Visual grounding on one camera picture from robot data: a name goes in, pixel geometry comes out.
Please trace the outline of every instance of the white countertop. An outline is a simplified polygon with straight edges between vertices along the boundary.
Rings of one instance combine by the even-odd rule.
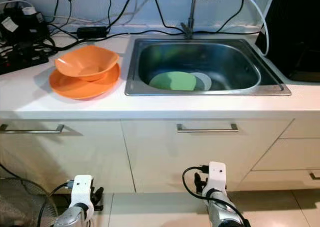
[[[1,119],[142,119],[142,118],[266,118],[320,117],[320,85],[303,85],[287,80],[270,61],[266,62],[287,84],[291,96],[197,95],[197,96],[127,96],[126,79],[134,39],[168,38],[164,35],[115,37],[95,45],[117,52],[121,76],[109,92],[90,100],[68,99],[54,93],[48,77],[54,70],[54,59],[48,63],[0,76]],[[214,35],[214,38],[246,38]],[[57,46],[70,40],[55,38]]]

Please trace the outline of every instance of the drawer handle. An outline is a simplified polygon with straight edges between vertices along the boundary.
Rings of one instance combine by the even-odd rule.
[[[178,133],[219,133],[219,132],[239,132],[239,129],[235,123],[232,123],[231,128],[217,128],[217,129],[183,129],[183,125],[178,123],[176,125],[176,131]]]
[[[314,181],[320,181],[320,177],[316,177],[314,173],[311,172],[309,175]]]
[[[0,126],[0,134],[61,134],[64,129],[64,124],[59,124],[56,129],[44,129],[44,130],[36,130],[36,129],[8,129],[7,124],[2,124]]]

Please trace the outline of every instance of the green plate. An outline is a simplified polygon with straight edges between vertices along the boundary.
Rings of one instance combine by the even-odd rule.
[[[171,71],[157,74],[149,83],[152,86],[161,90],[172,91],[193,91],[196,87],[196,77],[193,74]]]

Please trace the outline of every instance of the orange bowl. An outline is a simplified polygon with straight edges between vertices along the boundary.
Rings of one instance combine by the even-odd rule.
[[[119,55],[111,50],[88,45],[66,53],[54,60],[58,71],[69,77],[83,81],[96,81],[102,78],[106,71],[111,69]]]

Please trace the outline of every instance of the sink basin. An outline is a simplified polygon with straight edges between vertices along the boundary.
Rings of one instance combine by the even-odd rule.
[[[201,72],[207,91],[157,89],[150,80],[161,73]],[[244,39],[137,39],[125,88],[126,95],[290,95]]]

